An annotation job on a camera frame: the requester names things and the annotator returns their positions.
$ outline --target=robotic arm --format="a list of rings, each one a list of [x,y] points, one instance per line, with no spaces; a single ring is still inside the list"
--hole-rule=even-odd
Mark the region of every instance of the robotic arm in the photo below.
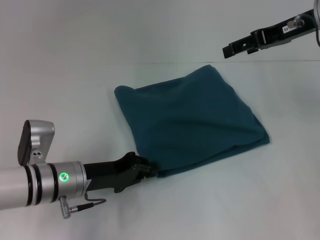
[[[60,201],[63,218],[104,203],[87,192],[113,188],[115,193],[154,177],[157,166],[128,152],[116,161],[82,164],[80,161],[46,163],[55,135],[52,122],[27,120],[18,147],[20,167],[0,170],[0,210]],[[84,196],[90,203],[69,207],[67,199]]]
[[[262,49],[287,44],[293,39],[316,32],[316,41],[319,41],[320,28],[320,0],[314,1],[314,8],[276,25],[258,29],[251,32],[250,36],[230,43],[224,47],[224,58],[247,51],[248,54]]]

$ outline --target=black bracket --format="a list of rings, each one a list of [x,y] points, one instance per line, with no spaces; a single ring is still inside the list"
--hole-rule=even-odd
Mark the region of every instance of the black bracket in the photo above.
[[[148,159],[128,152],[116,161],[84,164],[87,180],[91,180],[87,191],[113,188],[115,193],[140,183],[144,178],[156,176],[157,165]]]
[[[252,54],[259,49],[268,49],[274,46],[287,44],[293,39],[314,32],[318,26],[315,26],[312,18],[306,17],[306,15],[314,18],[314,10],[312,9],[301,14],[301,19],[304,21],[304,25],[301,27],[288,27],[288,22],[295,19],[295,17],[292,17],[276,25],[253,31],[250,36],[230,43],[222,49],[224,58],[230,58],[244,51],[247,51],[248,54]]]

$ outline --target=green led light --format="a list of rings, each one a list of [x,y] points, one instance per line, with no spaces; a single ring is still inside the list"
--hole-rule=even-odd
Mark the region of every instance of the green led light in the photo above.
[[[68,180],[69,180],[69,175],[68,175],[68,173],[66,173],[66,172],[60,173],[59,179],[60,179],[61,182],[66,182],[66,181],[68,181]]]

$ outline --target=white wall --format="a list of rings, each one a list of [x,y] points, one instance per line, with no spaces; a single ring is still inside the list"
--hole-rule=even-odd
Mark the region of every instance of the white wall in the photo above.
[[[17,166],[26,119],[52,121],[48,162],[113,161],[135,144],[113,90],[209,62],[272,143],[63,220],[59,203],[0,212],[1,239],[318,240],[320,49],[315,34],[228,60],[222,48],[313,7],[300,0],[0,0],[0,164]],[[71,201],[71,205],[82,203]]]

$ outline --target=cloth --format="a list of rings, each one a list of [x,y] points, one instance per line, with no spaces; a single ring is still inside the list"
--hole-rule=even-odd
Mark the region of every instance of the cloth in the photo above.
[[[174,80],[114,90],[137,152],[158,177],[188,171],[270,142],[251,109],[211,65]]]

